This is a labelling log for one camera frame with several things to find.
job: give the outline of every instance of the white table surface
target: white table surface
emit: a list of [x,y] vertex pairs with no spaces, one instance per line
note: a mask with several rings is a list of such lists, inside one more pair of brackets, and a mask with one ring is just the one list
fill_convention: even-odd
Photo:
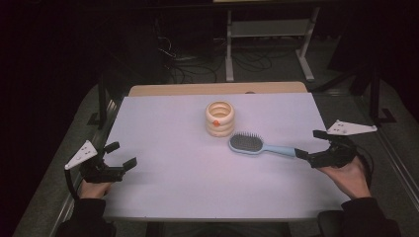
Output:
[[228,137],[206,131],[205,109],[225,100],[235,131],[309,153],[328,148],[312,131],[325,130],[309,93],[126,97],[108,143],[109,166],[136,157],[105,197],[107,218],[136,220],[301,220],[340,209],[348,198],[321,172],[297,158],[232,152]]

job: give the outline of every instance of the hand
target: hand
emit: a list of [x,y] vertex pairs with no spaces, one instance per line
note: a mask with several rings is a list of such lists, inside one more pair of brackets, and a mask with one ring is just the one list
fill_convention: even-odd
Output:
[[102,198],[111,189],[112,183],[93,184],[85,180],[81,183],[80,198]]
[[364,166],[358,156],[342,168],[322,167],[318,168],[318,170],[332,179],[339,190],[350,199],[368,198],[371,196]]

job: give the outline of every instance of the sleeve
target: sleeve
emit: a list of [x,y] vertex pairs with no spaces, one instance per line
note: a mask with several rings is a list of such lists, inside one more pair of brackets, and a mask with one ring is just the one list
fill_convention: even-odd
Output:
[[116,235],[113,224],[103,218],[106,202],[103,199],[82,198],[74,203],[69,220],[62,222],[56,237],[111,237]]
[[373,197],[349,200],[342,204],[344,210],[343,236],[401,236],[397,223],[386,219]]

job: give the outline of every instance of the metal frame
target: metal frame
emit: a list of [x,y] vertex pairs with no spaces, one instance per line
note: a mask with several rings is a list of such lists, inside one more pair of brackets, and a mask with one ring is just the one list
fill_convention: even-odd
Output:
[[[225,57],[225,72],[226,81],[234,81],[234,72],[231,58],[231,39],[232,38],[243,38],[243,37],[267,37],[267,36],[304,36],[303,43],[300,49],[295,51],[299,65],[301,66],[302,72],[304,73],[305,79],[308,82],[314,81],[313,73],[305,59],[305,54],[308,49],[308,45],[311,40],[311,36],[315,27],[320,7],[314,7],[311,13],[311,17],[306,21],[306,29],[304,32],[300,32],[298,28],[301,24],[304,24],[304,20],[281,20],[281,21],[264,21],[264,22],[237,22],[231,21],[231,10],[228,10],[227,16],[227,50]],[[262,26],[270,25],[271,32],[261,32]]]

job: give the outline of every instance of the hairbrush handle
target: hairbrush handle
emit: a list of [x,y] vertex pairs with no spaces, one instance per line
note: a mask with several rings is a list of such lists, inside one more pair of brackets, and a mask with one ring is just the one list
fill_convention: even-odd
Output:
[[263,145],[262,150],[275,152],[281,155],[295,157],[295,148],[287,146]]

